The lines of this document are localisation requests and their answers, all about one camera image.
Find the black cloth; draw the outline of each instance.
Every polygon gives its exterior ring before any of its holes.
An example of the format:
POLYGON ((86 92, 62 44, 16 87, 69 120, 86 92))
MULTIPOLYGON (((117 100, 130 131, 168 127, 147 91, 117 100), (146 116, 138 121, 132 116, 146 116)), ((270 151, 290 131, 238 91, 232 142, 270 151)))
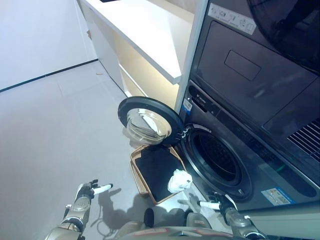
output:
POLYGON ((148 146, 135 161, 154 199, 159 202, 171 195, 168 182, 176 169, 184 170, 181 162, 162 145, 148 146))

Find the dryer vent grille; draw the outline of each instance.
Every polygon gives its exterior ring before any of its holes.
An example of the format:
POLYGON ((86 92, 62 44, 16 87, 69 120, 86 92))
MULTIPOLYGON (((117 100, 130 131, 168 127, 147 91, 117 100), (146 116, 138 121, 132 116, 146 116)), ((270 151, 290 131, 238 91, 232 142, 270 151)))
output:
POLYGON ((320 162, 320 118, 287 137, 310 157, 320 162))

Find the gray floor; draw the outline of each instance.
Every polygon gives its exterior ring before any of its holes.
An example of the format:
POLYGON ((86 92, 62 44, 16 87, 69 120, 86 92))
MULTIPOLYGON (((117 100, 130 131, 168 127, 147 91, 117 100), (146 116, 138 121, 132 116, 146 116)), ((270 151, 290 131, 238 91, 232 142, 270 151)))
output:
MULTIPOLYGON (((1 239, 44 239, 78 185, 96 178, 114 188, 92 201, 87 239, 143 219, 152 203, 138 196, 129 167, 134 149, 117 116, 124 98, 99 62, 0 93, 1 239)), ((158 222, 181 214, 167 214, 179 196, 156 207, 158 222)))

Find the washing machine door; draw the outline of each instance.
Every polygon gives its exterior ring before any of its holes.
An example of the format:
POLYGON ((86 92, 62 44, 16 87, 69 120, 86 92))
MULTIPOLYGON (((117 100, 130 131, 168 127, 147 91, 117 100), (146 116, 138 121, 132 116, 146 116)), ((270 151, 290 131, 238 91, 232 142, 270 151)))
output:
POLYGON ((143 144, 175 144, 184 130, 183 121, 173 109, 149 97, 124 99, 118 117, 129 136, 143 144))

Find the baseboard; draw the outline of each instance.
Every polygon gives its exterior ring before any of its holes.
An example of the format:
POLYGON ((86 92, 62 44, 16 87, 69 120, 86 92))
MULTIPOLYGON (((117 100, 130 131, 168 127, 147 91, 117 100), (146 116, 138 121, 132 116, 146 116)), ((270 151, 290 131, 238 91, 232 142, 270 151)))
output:
POLYGON ((32 78, 32 79, 29 79, 27 81, 23 81, 23 82, 20 82, 18 84, 15 84, 15 85, 12 85, 12 86, 8 86, 8 87, 5 87, 3 89, 0 89, 0 93, 1 92, 4 92, 4 91, 7 91, 9 89, 13 89, 15 87, 19 87, 21 85, 24 85, 24 84, 28 84, 30 82, 33 82, 35 80, 38 80, 38 79, 42 79, 42 78, 45 78, 45 77, 48 77, 48 76, 51 76, 51 75, 54 75, 54 74, 58 74, 58 73, 61 73, 63 71, 67 71, 67 70, 70 70, 70 69, 74 69, 74 68, 77 68, 77 67, 80 67, 80 66, 83 66, 83 65, 86 65, 86 64, 90 64, 90 63, 93 63, 93 62, 96 62, 98 61, 98 59, 93 59, 93 60, 90 60, 90 61, 86 61, 86 62, 83 62, 83 63, 80 63, 80 64, 77 64, 77 65, 74 65, 74 66, 70 66, 70 67, 67 67, 67 68, 64 68, 64 69, 61 69, 61 70, 58 70, 58 71, 53 71, 53 72, 50 72, 50 73, 47 73, 45 75, 42 75, 42 76, 38 76, 38 77, 35 77, 35 78, 32 78))

